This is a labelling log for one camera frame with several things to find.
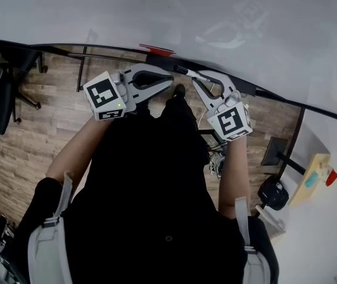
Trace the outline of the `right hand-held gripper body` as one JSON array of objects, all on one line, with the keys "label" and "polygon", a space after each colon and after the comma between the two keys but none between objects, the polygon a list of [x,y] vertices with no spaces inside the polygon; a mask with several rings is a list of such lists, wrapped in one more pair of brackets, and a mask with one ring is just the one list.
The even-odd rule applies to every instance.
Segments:
[{"label": "right hand-held gripper body", "polygon": [[210,103],[207,121],[226,141],[234,141],[253,131],[248,106],[242,102],[239,91]]}]

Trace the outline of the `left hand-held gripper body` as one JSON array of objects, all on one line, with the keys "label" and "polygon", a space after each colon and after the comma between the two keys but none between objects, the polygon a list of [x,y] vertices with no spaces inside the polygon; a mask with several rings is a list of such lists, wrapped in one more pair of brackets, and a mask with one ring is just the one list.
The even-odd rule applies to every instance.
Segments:
[{"label": "left hand-held gripper body", "polygon": [[122,70],[103,72],[83,86],[84,94],[97,121],[122,118],[136,110],[136,103]]}]

